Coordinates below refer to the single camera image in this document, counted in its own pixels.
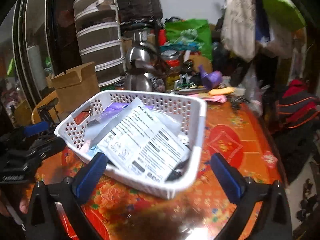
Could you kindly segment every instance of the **orange floral tablecloth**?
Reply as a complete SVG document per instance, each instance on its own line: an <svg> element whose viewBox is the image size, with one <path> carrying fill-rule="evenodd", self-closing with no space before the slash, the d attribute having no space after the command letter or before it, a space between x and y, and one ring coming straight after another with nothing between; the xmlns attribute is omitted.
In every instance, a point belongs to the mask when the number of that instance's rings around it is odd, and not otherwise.
<svg viewBox="0 0 320 240"><path fill-rule="evenodd" d="M101 177L82 209L104 239L213 239L236 208L228 201L210 168L209 161L215 152L220 152L242 175L251 176L256 182L271 184L280 179L269 144L246 106L234 113L228 102L208 104L204 133L197 179L192 187L172 200L140 192L105 175ZM44 161L36 179L46 184L60 182L64 176L74 176L83 165L66 148ZM261 203L257 203L240 239L249 235L260 207ZM68 235L78 239L64 214L61 220Z"/></svg>

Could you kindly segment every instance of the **instruction leaflet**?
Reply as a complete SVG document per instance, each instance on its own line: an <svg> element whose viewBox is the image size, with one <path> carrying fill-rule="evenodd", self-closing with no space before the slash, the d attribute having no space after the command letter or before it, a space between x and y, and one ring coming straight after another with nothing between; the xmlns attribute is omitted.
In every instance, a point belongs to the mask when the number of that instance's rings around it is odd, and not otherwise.
<svg viewBox="0 0 320 240"><path fill-rule="evenodd" d="M121 170L164 182L190 150L136 98L122 120L97 144Z"/></svg>

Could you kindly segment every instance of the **brown box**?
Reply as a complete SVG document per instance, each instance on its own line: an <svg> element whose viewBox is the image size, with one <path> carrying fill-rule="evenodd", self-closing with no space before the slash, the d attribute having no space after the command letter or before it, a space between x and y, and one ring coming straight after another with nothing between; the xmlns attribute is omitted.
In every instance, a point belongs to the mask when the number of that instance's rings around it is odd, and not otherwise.
<svg viewBox="0 0 320 240"><path fill-rule="evenodd" d="M64 112L72 112L100 92L95 62L70 68L51 79Z"/></svg>
<svg viewBox="0 0 320 240"><path fill-rule="evenodd" d="M122 48L124 53L126 54L127 51L132 47L132 38L124 38L122 37Z"/></svg>
<svg viewBox="0 0 320 240"><path fill-rule="evenodd" d="M53 87L52 81L51 81L51 79L52 79L53 77L54 77L53 74L50 74L49 76L46 77L48 88L52 88L52 87Z"/></svg>

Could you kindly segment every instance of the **hanging bag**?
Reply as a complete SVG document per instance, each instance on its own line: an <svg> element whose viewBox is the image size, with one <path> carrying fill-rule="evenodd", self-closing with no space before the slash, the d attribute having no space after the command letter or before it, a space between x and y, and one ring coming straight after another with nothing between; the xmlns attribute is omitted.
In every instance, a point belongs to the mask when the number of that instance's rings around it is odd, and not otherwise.
<svg viewBox="0 0 320 240"><path fill-rule="evenodd" d="M225 49L250 62L255 56L254 0L227 0L221 40Z"/></svg>

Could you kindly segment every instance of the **green folder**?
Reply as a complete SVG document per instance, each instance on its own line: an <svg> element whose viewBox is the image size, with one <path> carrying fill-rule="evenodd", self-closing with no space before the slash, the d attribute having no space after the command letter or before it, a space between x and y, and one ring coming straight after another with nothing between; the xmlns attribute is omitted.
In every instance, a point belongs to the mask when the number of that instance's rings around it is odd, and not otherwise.
<svg viewBox="0 0 320 240"><path fill-rule="evenodd" d="M7 76L8 77L13 77L14 76L14 67L15 67L15 63L14 63L14 59L12 58L10 60L9 66L8 66L8 70L7 70Z"/></svg>
<svg viewBox="0 0 320 240"><path fill-rule="evenodd" d="M290 31L306 26L306 21L291 0L262 0L266 13Z"/></svg>

